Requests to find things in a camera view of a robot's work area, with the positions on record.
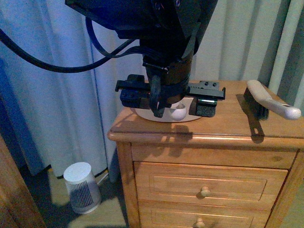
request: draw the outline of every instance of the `black bristles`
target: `black bristles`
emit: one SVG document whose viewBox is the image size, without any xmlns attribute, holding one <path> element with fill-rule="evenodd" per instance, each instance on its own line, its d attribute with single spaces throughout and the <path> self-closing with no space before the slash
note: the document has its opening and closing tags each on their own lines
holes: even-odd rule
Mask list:
<svg viewBox="0 0 304 228">
<path fill-rule="evenodd" d="M 269 116 L 269 109 L 260 105 L 252 96 L 248 88 L 246 88 L 244 93 L 244 99 L 248 103 L 248 106 L 255 118 L 258 120 L 266 120 Z"/>
</svg>

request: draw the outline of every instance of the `floor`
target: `floor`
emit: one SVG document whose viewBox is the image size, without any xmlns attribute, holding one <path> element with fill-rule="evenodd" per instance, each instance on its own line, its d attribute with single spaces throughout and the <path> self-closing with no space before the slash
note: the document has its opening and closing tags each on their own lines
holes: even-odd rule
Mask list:
<svg viewBox="0 0 304 228">
<path fill-rule="evenodd" d="M 47 228 L 127 228 L 121 180 L 111 183 L 105 177 L 99 184 L 102 202 L 93 212 L 78 215 L 72 211 L 63 178 L 58 179 L 52 169 L 45 169 L 32 177 L 26 167 L 21 170 Z M 107 172 L 96 177 L 99 182 Z M 304 184 L 280 228 L 304 228 Z"/>
</svg>

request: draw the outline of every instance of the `drawer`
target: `drawer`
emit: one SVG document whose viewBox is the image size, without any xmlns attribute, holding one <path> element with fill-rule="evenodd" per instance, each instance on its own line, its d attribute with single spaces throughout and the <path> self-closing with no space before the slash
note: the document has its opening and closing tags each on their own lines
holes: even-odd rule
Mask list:
<svg viewBox="0 0 304 228">
<path fill-rule="evenodd" d="M 237 150 L 228 147 L 205 149 L 185 148 L 181 145 L 164 147 L 160 144 L 132 143 L 133 161 L 138 162 L 290 169 L 295 155 L 295 149 L 281 149 L 280 151 L 259 148 Z"/>
<path fill-rule="evenodd" d="M 134 162 L 139 200 L 270 210 L 287 170 Z"/>
<path fill-rule="evenodd" d="M 142 228 L 263 228 L 270 213 L 152 201 L 139 201 L 139 212 Z"/>
</svg>

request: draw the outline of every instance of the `black cable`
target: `black cable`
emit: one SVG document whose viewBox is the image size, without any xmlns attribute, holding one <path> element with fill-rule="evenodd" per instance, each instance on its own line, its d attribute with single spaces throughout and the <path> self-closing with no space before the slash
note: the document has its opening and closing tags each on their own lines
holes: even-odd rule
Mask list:
<svg viewBox="0 0 304 228">
<path fill-rule="evenodd" d="M 19 57 L 21 57 L 22 59 L 24 59 L 25 61 L 40 67 L 44 70 L 49 70 L 49 71 L 53 71 L 53 72 L 58 72 L 58 73 L 80 73 L 80 72 L 84 72 L 87 70 L 92 70 L 102 64 L 104 64 L 105 62 L 107 62 L 108 60 L 110 60 L 110 57 L 104 57 L 100 60 L 98 60 L 97 62 L 94 62 L 92 64 L 86 65 L 86 66 L 77 66 L 77 67 L 64 67 L 64 66 L 55 66 L 55 65 L 51 65 L 48 63 L 45 63 L 33 56 L 31 56 L 30 54 L 28 54 L 26 51 L 24 51 L 23 49 L 21 49 L 14 41 L 12 41 L 4 32 L 2 29 L 0 29 L 0 41 L 7 46 L 11 51 L 13 51 L 16 55 L 18 55 Z M 122 51 L 124 48 L 126 48 L 129 44 L 131 44 L 133 41 L 135 41 L 134 39 L 129 39 L 126 42 L 124 42 L 121 46 L 119 46 L 117 49 L 115 49 L 111 54 L 112 55 L 116 55 L 118 54 L 120 51 Z"/>
<path fill-rule="evenodd" d="M 90 18 L 85 18 L 85 24 L 86 24 L 86 30 L 89 34 L 89 37 L 93 43 L 93 45 L 95 46 L 95 48 L 104 56 L 109 57 L 109 58 L 119 58 L 119 57 L 123 57 L 126 55 L 130 55 L 130 54 L 142 54 L 142 55 L 146 55 L 154 60 L 157 61 L 161 61 L 163 60 L 163 54 L 155 51 L 149 47 L 142 47 L 142 46 L 135 46 L 135 47 L 131 47 L 128 50 L 126 50 L 125 52 L 123 52 L 120 55 L 113 55 L 108 53 L 98 42 L 97 37 L 94 33 L 94 29 L 93 29 L 93 24 L 92 24 L 92 20 Z"/>
</svg>

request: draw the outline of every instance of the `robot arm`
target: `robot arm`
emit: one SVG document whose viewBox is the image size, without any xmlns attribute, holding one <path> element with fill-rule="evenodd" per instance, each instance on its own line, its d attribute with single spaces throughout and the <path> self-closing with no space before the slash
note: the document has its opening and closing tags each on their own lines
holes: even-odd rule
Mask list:
<svg viewBox="0 0 304 228">
<path fill-rule="evenodd" d="M 225 99 L 225 90 L 218 91 L 218 84 L 189 85 L 192 57 L 216 4 L 217 0 L 66 0 L 66 5 L 87 18 L 115 30 L 119 38 L 140 40 L 140 47 L 147 50 L 143 66 L 149 83 L 143 76 L 130 75 L 118 81 L 115 90 L 122 89 L 124 106 L 151 109 L 159 118 L 165 107 L 184 96 L 197 98 L 194 115 L 209 117 L 215 114 L 217 99 Z M 149 50 L 160 58 L 148 55 Z"/>
</svg>

